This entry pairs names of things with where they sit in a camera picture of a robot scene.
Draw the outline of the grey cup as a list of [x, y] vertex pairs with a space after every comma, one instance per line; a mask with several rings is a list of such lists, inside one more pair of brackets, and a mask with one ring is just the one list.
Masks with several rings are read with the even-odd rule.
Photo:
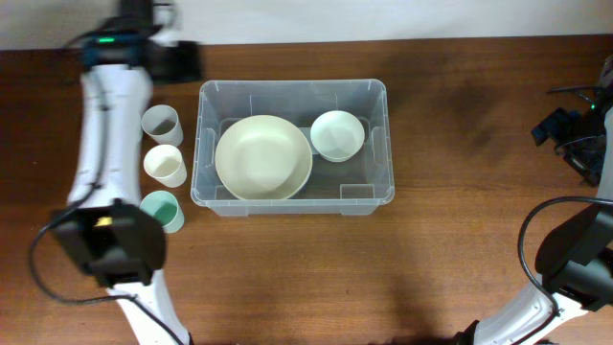
[[149, 108], [141, 118], [144, 133], [159, 145], [178, 147], [184, 139], [183, 129], [176, 110], [165, 104]]

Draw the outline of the cream cup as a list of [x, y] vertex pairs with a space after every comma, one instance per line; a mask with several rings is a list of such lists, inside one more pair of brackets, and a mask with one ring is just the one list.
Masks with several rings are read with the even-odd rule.
[[169, 188], [177, 188], [187, 180], [187, 168], [181, 151], [172, 145], [158, 145], [144, 158], [147, 175]]

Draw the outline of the beige plate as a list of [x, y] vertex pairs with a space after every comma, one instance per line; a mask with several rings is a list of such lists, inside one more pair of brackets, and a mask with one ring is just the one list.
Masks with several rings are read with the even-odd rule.
[[313, 157], [295, 125], [272, 115], [242, 119], [220, 137], [216, 173], [238, 199], [289, 199], [307, 184]]

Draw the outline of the green cup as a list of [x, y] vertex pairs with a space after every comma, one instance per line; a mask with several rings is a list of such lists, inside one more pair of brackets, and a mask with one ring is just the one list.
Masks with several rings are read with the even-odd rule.
[[167, 234], [176, 233], [185, 224], [185, 216], [176, 197], [166, 191], [155, 191], [146, 195], [140, 208], [157, 219]]

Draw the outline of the white bowl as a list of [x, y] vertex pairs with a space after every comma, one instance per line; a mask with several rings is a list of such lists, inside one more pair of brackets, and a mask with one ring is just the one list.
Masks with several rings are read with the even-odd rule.
[[365, 129], [357, 117], [343, 110], [320, 115], [310, 129], [311, 143], [317, 152], [333, 163], [354, 157], [365, 141]]

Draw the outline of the yellow bowl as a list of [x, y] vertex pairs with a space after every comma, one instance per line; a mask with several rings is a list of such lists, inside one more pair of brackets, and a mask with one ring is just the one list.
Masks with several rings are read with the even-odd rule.
[[97, 220], [95, 227], [105, 227], [112, 224], [112, 217], [101, 217]]

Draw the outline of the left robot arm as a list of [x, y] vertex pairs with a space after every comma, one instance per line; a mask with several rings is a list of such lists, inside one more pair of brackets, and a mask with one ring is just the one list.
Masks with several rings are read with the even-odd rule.
[[193, 341], [164, 280], [167, 236], [140, 207], [141, 116], [153, 86], [201, 77], [196, 44], [173, 35], [177, 19], [173, 1], [120, 1], [115, 15], [75, 39], [83, 66], [78, 169], [66, 208], [39, 233], [53, 234], [105, 295], [56, 294], [42, 282], [34, 254], [28, 255], [30, 273], [45, 294], [73, 306], [118, 303], [142, 344]]

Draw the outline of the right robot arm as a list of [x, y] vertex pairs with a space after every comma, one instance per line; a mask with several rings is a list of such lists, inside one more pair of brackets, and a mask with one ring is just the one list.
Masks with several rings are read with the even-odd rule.
[[[580, 114], [558, 108], [531, 135], [537, 145], [553, 141], [555, 153], [597, 187], [597, 194], [556, 197], [530, 211], [517, 239], [528, 285], [493, 316], [456, 333], [455, 344], [544, 344], [563, 323], [612, 303], [612, 60], [605, 60], [596, 83], [565, 90], [589, 102], [589, 109]], [[586, 207], [554, 228], [539, 246], [535, 264], [528, 265], [531, 221], [548, 207], [570, 202]]]

